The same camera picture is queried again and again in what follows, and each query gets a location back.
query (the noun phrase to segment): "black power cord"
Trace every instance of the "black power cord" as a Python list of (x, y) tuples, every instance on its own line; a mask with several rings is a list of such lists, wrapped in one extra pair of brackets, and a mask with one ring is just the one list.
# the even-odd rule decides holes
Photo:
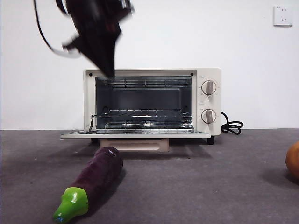
[(229, 121), (227, 115), (224, 112), (221, 112), (221, 114), (226, 119), (226, 124), (221, 125), (221, 131), (224, 133), (231, 132), (234, 134), (241, 134), (241, 128), (244, 126), (244, 124), (240, 121)]
[(41, 28), (41, 25), (40, 25), (40, 22), (39, 22), (39, 16), (38, 16), (38, 12), (37, 12), (37, 6), (36, 6), (36, 0), (33, 0), (33, 5), (34, 5), (34, 12), (36, 14), (36, 23), (37, 23), (37, 27), (38, 27), (38, 31), (39, 33), (41, 34), (42, 38), (43, 38), (43, 41), (46, 43), (46, 45), (49, 47), (49, 49), (57, 54), (57, 55), (60, 55), (60, 56), (63, 56), (63, 57), (68, 57), (68, 58), (78, 58), (80, 57), (80, 54), (79, 53), (66, 53), (65, 51), (62, 51), (62, 50), (57, 50), (55, 48), (53, 48), (49, 42), (47, 41), (46, 37), (43, 35), (43, 31), (42, 31), (42, 28)]

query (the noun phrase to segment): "electrical socket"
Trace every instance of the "electrical socket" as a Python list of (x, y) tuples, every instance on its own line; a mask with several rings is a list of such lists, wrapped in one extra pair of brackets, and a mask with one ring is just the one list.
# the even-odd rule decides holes
[(274, 6), (274, 26), (290, 27), (292, 22), (292, 9), (285, 6)]

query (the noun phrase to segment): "purple eggplant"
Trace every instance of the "purple eggplant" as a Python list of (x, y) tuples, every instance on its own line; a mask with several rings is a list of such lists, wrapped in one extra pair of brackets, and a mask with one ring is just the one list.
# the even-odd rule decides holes
[(99, 149), (61, 196), (61, 204), (53, 215), (54, 222), (66, 223), (92, 209), (120, 175), (122, 165), (122, 158), (116, 148)]

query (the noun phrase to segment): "gray floor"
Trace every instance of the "gray floor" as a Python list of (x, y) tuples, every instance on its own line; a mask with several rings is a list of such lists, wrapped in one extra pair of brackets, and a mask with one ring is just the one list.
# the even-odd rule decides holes
[[(50, 224), (97, 147), (63, 131), (1, 132), (1, 223)], [(172, 140), (169, 153), (122, 153), (119, 181), (77, 224), (297, 224), (299, 182), (285, 153), (299, 129)]]

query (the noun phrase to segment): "orange object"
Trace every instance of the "orange object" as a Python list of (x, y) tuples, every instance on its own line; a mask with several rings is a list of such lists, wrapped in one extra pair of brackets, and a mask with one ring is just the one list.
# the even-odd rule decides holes
[(287, 152), (285, 163), (290, 173), (299, 179), (299, 141)]

